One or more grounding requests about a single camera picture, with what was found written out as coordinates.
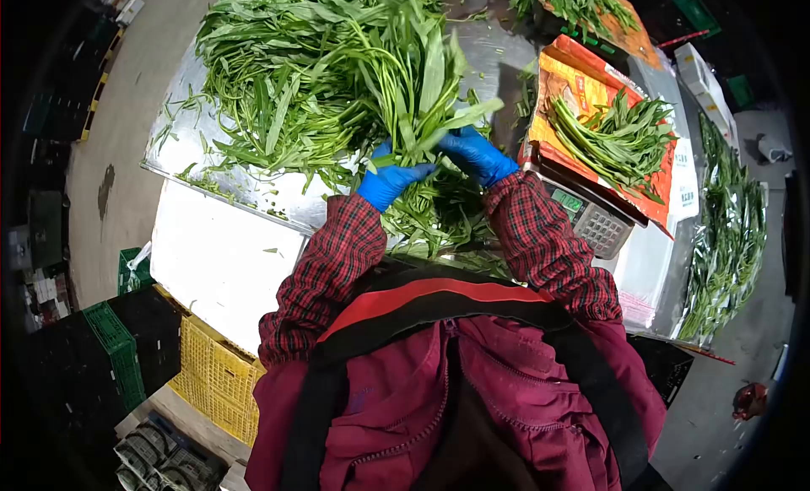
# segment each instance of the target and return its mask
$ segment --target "blue gloved hand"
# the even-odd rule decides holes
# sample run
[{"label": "blue gloved hand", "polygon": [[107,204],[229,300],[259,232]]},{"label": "blue gloved hand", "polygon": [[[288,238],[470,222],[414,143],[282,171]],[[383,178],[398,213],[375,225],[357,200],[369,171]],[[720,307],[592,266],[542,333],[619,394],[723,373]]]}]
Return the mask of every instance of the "blue gloved hand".
[{"label": "blue gloved hand", "polygon": [[485,189],[518,170],[518,163],[493,147],[474,127],[449,132],[438,145],[451,161]]},{"label": "blue gloved hand", "polygon": [[[386,140],[374,149],[371,158],[386,156],[390,152],[391,140]],[[357,193],[370,202],[380,213],[383,213],[394,200],[400,197],[405,187],[413,182],[424,180],[426,176],[435,170],[435,164],[418,164],[412,168],[400,168],[395,165],[377,168],[377,174],[366,171],[363,181],[360,182],[357,188]]]}]

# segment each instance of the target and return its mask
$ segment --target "green leafy vegetable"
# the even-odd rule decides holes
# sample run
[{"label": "green leafy vegetable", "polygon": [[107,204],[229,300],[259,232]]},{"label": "green leafy vegetable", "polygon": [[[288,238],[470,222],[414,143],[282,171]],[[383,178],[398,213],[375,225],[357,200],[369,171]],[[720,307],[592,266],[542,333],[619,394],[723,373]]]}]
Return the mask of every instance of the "green leafy vegetable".
[{"label": "green leafy vegetable", "polygon": [[[318,174],[336,191],[356,189],[366,170],[441,162],[435,177],[410,186],[382,216],[383,227],[400,239],[399,252],[424,248],[428,259],[470,243],[485,248],[491,230],[481,189],[432,148],[502,103],[476,98],[456,110],[467,63],[455,34],[445,37],[439,7],[440,0],[219,0],[197,34],[208,69],[202,91],[216,99],[231,138],[213,142],[224,156],[217,169]],[[392,154],[372,161],[387,136]],[[352,174],[340,162],[355,152]],[[486,271],[506,272],[493,257]]]},{"label": "green leafy vegetable", "polygon": [[651,176],[661,171],[661,162],[670,141],[676,140],[672,126],[660,124],[669,113],[660,99],[643,99],[627,107],[624,89],[611,106],[599,109],[585,123],[571,112],[562,97],[551,98],[548,120],[560,142],[617,191],[635,197],[642,194],[659,203]]},{"label": "green leafy vegetable", "polygon": [[[510,0],[510,8],[518,12],[518,18],[524,17],[532,12],[532,7],[538,0]],[[552,13],[555,16],[564,18],[570,23],[571,31],[573,26],[578,24],[585,26],[583,36],[587,37],[587,31],[591,30],[599,34],[602,38],[613,39],[613,35],[605,28],[599,15],[609,13],[613,15],[622,29],[641,30],[633,13],[625,8],[617,0],[543,0],[552,5]]]},{"label": "green leafy vegetable", "polygon": [[762,185],[748,178],[739,154],[703,114],[701,132],[708,165],[678,340],[704,346],[751,296],[767,226]]}]

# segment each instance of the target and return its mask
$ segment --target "jacket zipper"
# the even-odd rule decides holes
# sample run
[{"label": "jacket zipper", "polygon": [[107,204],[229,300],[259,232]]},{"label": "jacket zipper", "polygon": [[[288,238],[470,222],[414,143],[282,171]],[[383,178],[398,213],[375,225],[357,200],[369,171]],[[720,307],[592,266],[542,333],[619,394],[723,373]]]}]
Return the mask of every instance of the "jacket zipper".
[{"label": "jacket zipper", "polygon": [[483,351],[483,354],[486,357],[488,357],[490,360],[495,362],[495,364],[498,364],[499,366],[501,366],[501,368],[503,368],[504,370],[510,372],[512,375],[516,375],[518,377],[521,377],[524,380],[527,380],[529,382],[533,382],[533,383],[537,383],[537,384],[562,384],[561,380],[548,380],[546,378],[537,378],[537,377],[535,377],[533,375],[524,374],[520,370],[518,370],[516,368],[513,368],[512,366],[509,366],[508,364],[506,364],[506,363],[502,362],[501,360],[497,359],[496,357],[491,355],[489,352],[486,352],[485,350]]},{"label": "jacket zipper", "polygon": [[[355,466],[357,466],[359,464],[369,463],[370,461],[373,461],[374,459],[388,458],[390,456],[396,456],[398,454],[401,454],[401,453],[407,451],[413,445],[416,445],[417,443],[419,443],[422,440],[424,440],[425,438],[427,438],[432,433],[432,431],[434,429],[436,429],[436,427],[439,425],[439,422],[441,421],[441,417],[445,413],[445,407],[447,406],[447,396],[450,394],[449,368],[450,367],[447,364],[445,364],[445,371],[444,371],[444,377],[443,377],[445,390],[444,390],[444,395],[442,395],[442,398],[441,398],[441,405],[439,405],[439,410],[436,412],[436,415],[433,416],[433,419],[430,421],[430,423],[427,426],[424,427],[424,429],[422,429],[418,434],[416,434],[416,436],[414,436],[413,438],[411,438],[407,442],[401,443],[400,445],[395,445],[393,447],[389,447],[388,449],[385,449],[383,451],[374,452],[374,453],[372,453],[370,455],[363,456],[362,458],[355,459],[354,461],[351,462],[350,466],[355,467]],[[395,425],[401,424],[404,421],[404,419],[405,419],[405,417],[403,417],[400,421],[397,421],[397,422],[391,424],[390,426],[393,427]]]},{"label": "jacket zipper", "polygon": [[[485,354],[487,355],[487,357],[492,359],[494,362],[496,362],[497,364],[500,364],[504,369],[508,370],[509,372],[511,372],[511,373],[513,373],[515,375],[518,375],[519,377],[523,377],[526,380],[529,380],[531,382],[534,382],[534,383],[554,383],[554,384],[559,384],[560,383],[560,381],[543,380],[542,378],[532,377],[532,375],[524,374],[523,372],[521,372],[519,370],[515,370],[514,368],[511,368],[510,366],[498,361],[497,359],[495,359],[494,357],[492,357],[488,353],[485,353]],[[466,377],[467,372],[464,370],[464,361],[463,360],[460,361],[460,365],[461,365],[462,373]],[[548,423],[548,424],[545,424],[545,425],[527,425],[524,422],[518,421],[517,419],[513,419],[512,417],[509,417],[508,415],[502,413],[500,408],[498,408],[497,406],[495,406],[495,404],[493,404],[491,401],[489,401],[489,399],[487,399],[487,397],[481,392],[481,389],[479,389],[478,386],[475,385],[471,380],[467,380],[467,383],[469,383],[472,386],[472,388],[475,389],[475,392],[478,393],[478,395],[481,397],[481,399],[484,400],[485,402],[487,402],[487,404],[489,404],[492,407],[492,410],[494,410],[495,413],[499,417],[501,417],[501,419],[503,421],[509,423],[510,425],[514,426],[515,428],[525,429],[525,430],[528,430],[528,431],[534,431],[534,432],[537,432],[537,433],[542,433],[542,432],[546,432],[546,431],[552,431],[554,429],[562,429],[562,428],[567,428],[568,427],[568,425],[565,425],[565,424],[563,424],[561,422],[551,422],[551,423]]]}]

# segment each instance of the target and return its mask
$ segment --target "green plastic crate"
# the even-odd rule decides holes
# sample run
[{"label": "green plastic crate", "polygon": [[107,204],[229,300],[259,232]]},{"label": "green plastic crate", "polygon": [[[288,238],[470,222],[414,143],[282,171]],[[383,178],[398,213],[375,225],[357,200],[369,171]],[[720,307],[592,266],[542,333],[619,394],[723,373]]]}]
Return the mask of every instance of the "green plastic crate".
[{"label": "green plastic crate", "polygon": [[727,79],[726,83],[728,83],[728,88],[731,90],[737,106],[745,109],[754,103],[754,92],[745,75],[733,76]]},{"label": "green plastic crate", "polygon": [[704,38],[710,38],[714,34],[721,32],[720,24],[714,19],[714,16],[709,12],[709,9],[703,3],[703,0],[672,0],[679,10],[686,16],[689,23],[695,28],[696,32],[708,30],[703,35]]},{"label": "green plastic crate", "polygon": [[82,310],[82,314],[109,356],[115,374],[115,386],[123,398],[127,412],[131,412],[146,400],[135,338],[127,331],[107,302],[97,303]]},{"label": "green plastic crate", "polygon": [[147,257],[135,269],[135,277],[131,278],[131,271],[127,268],[127,263],[141,251],[140,247],[125,249],[118,254],[118,296],[130,291],[137,291],[147,285],[152,285],[155,280],[149,274],[149,258]]}]

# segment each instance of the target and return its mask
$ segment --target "red object on floor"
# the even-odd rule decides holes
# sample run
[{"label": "red object on floor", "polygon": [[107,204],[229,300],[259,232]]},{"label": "red object on floor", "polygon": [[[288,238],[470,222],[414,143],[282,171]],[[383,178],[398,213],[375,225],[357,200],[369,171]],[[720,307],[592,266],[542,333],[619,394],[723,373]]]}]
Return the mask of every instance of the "red object on floor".
[{"label": "red object on floor", "polygon": [[758,382],[741,387],[734,395],[734,413],[732,417],[747,421],[752,417],[764,414],[768,406],[768,387]]}]

